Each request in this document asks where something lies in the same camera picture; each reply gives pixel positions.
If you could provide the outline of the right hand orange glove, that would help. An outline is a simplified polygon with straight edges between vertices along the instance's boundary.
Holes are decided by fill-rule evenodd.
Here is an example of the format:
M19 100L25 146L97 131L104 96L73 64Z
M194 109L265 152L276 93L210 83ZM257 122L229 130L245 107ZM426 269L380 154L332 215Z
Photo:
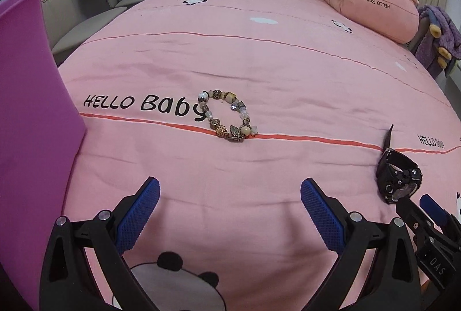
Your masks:
M426 280L421 285L421 296L422 296L422 299L421 299L422 308L426 309L439 296L439 291L437 287L430 280Z

